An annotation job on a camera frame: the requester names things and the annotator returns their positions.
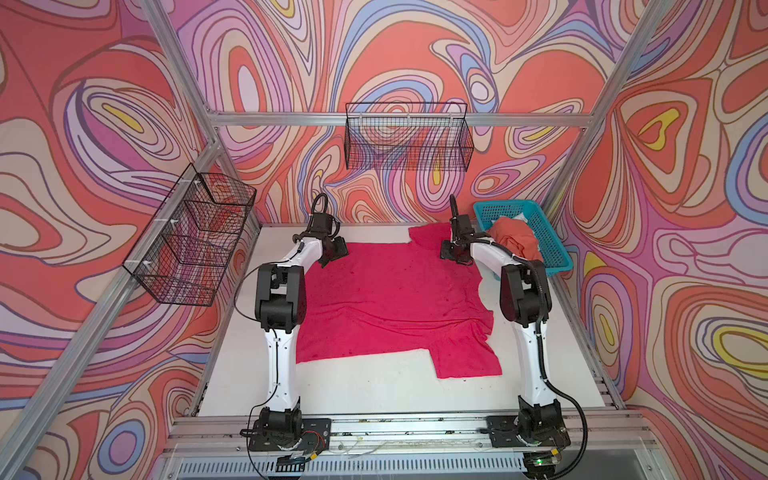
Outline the magenta t shirt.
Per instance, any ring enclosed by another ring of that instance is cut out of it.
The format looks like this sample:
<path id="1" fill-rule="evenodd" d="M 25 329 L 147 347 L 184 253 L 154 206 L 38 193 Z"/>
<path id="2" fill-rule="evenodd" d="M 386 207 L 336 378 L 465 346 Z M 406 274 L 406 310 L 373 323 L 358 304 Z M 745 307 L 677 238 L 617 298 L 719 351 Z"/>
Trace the magenta t shirt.
<path id="1" fill-rule="evenodd" d="M 351 243 L 348 256 L 306 274 L 297 362 L 425 350 L 440 379 L 501 375 L 478 268 L 441 259 L 446 223 L 408 234 L 406 243 Z"/>

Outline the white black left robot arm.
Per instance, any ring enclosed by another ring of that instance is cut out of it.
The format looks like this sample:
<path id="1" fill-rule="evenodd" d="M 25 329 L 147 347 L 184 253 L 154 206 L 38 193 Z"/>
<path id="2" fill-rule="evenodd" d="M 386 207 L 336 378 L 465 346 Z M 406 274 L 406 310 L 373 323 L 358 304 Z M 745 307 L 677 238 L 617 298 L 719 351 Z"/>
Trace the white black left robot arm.
<path id="1" fill-rule="evenodd" d="M 306 274 L 319 265 L 348 254 L 340 236 L 341 222 L 329 211 L 329 196 L 315 196 L 306 228 L 292 237 L 293 247 L 280 260 L 256 270 L 253 321 L 265 335 L 268 350 L 269 393 L 249 413 L 241 431 L 248 452 L 319 450 L 325 438 L 314 431 L 304 438 L 300 393 L 296 376 L 297 343 L 307 314 Z"/>

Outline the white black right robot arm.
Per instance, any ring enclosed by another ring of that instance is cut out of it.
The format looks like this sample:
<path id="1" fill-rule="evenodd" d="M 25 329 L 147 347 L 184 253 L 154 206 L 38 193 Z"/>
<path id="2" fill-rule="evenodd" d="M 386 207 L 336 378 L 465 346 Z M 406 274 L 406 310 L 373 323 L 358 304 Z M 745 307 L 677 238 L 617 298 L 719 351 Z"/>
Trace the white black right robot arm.
<path id="1" fill-rule="evenodd" d="M 451 237 L 441 244 L 440 258 L 460 265 L 477 262 L 500 280 L 499 309 L 510 322 L 517 342 L 523 391 L 514 415 L 491 415 L 486 430 L 494 448 L 525 447 L 524 475 L 529 479 L 562 479 L 572 473 L 586 453 L 587 416 L 579 402 L 556 387 L 547 371 L 547 325 L 553 302 L 545 266 L 513 253 L 490 234 L 475 229 L 469 216 L 449 197 Z M 562 453 L 571 445 L 561 401 L 576 409 L 582 438 L 575 457 L 562 466 Z"/>

